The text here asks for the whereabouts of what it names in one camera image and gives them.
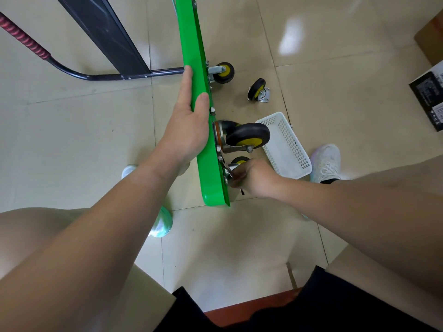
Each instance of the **black sock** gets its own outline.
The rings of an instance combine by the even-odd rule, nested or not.
[[[325,181],[321,181],[320,184],[331,184],[332,182],[338,181],[338,178],[326,179]]]

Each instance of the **hand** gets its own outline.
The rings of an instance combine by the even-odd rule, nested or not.
[[[250,159],[233,170],[233,188],[242,188],[257,197],[271,197],[273,187],[282,178],[263,159]]]
[[[170,151],[180,165],[180,173],[189,166],[208,142],[209,95],[200,94],[191,111],[192,68],[185,66],[179,97],[159,146]]]

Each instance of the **white plastic basket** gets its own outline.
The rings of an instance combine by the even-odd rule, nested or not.
[[[271,132],[271,138],[263,146],[263,150],[276,173],[293,179],[311,173],[311,160],[282,112],[276,112],[256,122],[268,126]]]

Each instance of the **red handle grip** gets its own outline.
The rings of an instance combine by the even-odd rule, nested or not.
[[[0,27],[5,29],[8,33],[14,36],[19,42],[25,45],[33,53],[38,55],[41,59],[46,60],[51,54],[43,48],[40,44],[34,41],[27,33],[21,30],[13,21],[8,19],[0,12]]]

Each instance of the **green metal frame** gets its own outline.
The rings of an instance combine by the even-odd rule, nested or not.
[[[210,106],[213,107],[205,49],[197,15],[197,4],[195,0],[175,0],[175,4],[182,42],[183,61],[185,65],[190,65],[194,71],[192,77],[192,110],[194,110],[197,97],[203,92],[209,94]],[[219,163],[213,136],[212,123],[215,120],[215,116],[210,114],[208,142],[197,156],[200,187],[202,189],[203,201],[206,205],[230,206],[228,188],[224,183],[223,168]]]

